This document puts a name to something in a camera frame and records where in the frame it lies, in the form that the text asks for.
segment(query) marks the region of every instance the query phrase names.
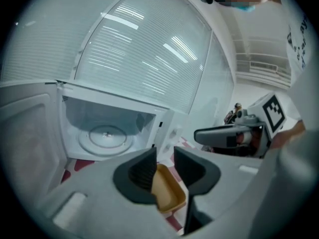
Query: gray plastic surface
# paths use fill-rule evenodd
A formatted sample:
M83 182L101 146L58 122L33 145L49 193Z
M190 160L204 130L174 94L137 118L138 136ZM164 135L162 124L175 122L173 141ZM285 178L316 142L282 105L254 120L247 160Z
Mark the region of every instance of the gray plastic surface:
M191 152L212 161L221 169L221 179L209 193L209 203L204 207L204 212L212 217L218 217L227 210L255 176L239 171L239 166L258 168L262 162L260 159L234 158L199 150ZM82 169L47 196L41 203L41 212L51 219L72 193L80 192L87 199L67 230L81 238L173 238L176 236L175 231L155 205L130 202L113 183L115 169L143 153L132 152Z
M0 159L20 201L36 205L59 185L66 164L58 128L57 85L0 87Z
M236 134L250 132L250 128L247 126L238 127L235 124L217 126L213 128L199 129L194 133L194 139L200 144L208 145L216 148L236 148ZM234 137L234 145L227 142L228 137Z
M87 196L75 219L66 228L83 239L161 239L176 233L156 205L134 204L113 183L115 169L145 150L100 161L73 174L40 204L40 211L52 218L74 192Z
M305 132L283 149L268 151L263 160L183 148L221 170L216 186L194 197L197 210L213 221L185 238L266 238L282 229L318 182L319 158L313 151L318 138L319 132ZM155 206L133 204L112 182L119 164L142 153L84 168L56 188L41 211L52 218L73 192L81 192L88 196L87 202L67 228L81 238L176 238ZM241 165L259 167L259 171L254 175L240 170Z

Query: red tiled floor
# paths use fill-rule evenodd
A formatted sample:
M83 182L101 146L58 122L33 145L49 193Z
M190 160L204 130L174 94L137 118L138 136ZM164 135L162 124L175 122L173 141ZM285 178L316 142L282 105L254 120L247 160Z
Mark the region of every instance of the red tiled floor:
M65 170L64 174L63 174L63 177L62 177L62 180L61 180L61 183L66 181L67 179L69 179L71 177L71 173L68 171L68 170Z
M180 182L181 177L179 176L178 172L176 171L175 167L169 167L169 171L172 173L172 175L175 177L176 181Z
M182 142L182 144L183 144L185 147L191 148L191 146L190 146L187 142Z
M172 154L172 156L170 157L171 161L174 163L174 153Z
M74 165L74 171L80 171L83 167L93 164L94 161L91 160L81 160L78 159Z
M173 228L175 228L176 231L179 231L180 229L182 229L182 226L180 223L178 223L178 221L174 218L174 216L170 216L168 218L166 218L166 220L168 221L168 223L171 224L171 226Z

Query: robotic arm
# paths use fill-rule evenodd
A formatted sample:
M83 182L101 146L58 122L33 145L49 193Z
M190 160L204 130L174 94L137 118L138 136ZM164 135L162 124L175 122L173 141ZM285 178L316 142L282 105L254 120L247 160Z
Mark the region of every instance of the robotic arm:
M240 110L235 124L199 129L194 132L194 139L200 144L216 148L237 149L247 147L252 139L252 131L261 132L260 144L254 157L261 157L267 152L273 137L286 122L286 115L275 92L271 92L248 109ZM244 135L241 144L237 144L237 136Z

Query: white wall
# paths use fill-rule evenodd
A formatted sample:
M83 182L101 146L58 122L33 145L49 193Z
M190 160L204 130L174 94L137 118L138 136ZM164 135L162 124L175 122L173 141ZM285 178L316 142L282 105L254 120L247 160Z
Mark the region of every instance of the white wall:
M227 27L227 24L221 15L218 7L219 4L214 2L213 4L207 4L201 0L189 0L192 5L201 13L204 19L207 21L213 32L215 33L220 45L222 46L225 56L227 58L232 77L236 82L236 50L235 44Z
M237 83L235 85L234 93L230 101L228 110L230 111L234 109L235 103L241 103L242 107L245 109L253 104L260 97L266 95L271 91L276 92L284 111L287 112L288 103L291 100L287 95L287 91L267 84L243 79L237 79ZM287 121L284 124L282 130L292 128L296 124L296 122L297 121L295 119L287 117Z
M289 69L287 58L288 21L283 6L268 1L252 12L219 6L233 37L237 60L259 61ZM237 69L245 67L238 63Z

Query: person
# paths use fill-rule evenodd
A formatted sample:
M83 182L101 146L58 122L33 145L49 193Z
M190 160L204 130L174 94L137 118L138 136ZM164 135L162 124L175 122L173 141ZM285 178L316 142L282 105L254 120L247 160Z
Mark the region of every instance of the person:
M237 113L239 110L241 110L241 104L240 103L236 103L235 104L235 111L233 112L232 110L226 115L224 122L225 125L227 124L234 124L235 119L237 118Z
M252 11L258 4L269 0L214 0L223 6L237 7L238 9ZM319 42L317 33L310 23L307 16L295 2L295 0L270 0L276 3L280 3L287 15L289 23L289 32L287 33L287 55L291 68L291 85L294 84L300 74L307 69L307 63L311 58L317 55ZM277 133L270 146L271 148L281 148L289 140L294 139L305 131L304 123L292 103L287 111L287 116L297 120L295 126L286 131ZM252 135L251 147L258 148L260 142L260 133L255 131ZM237 143L240 144L243 141L243 134L237 136Z

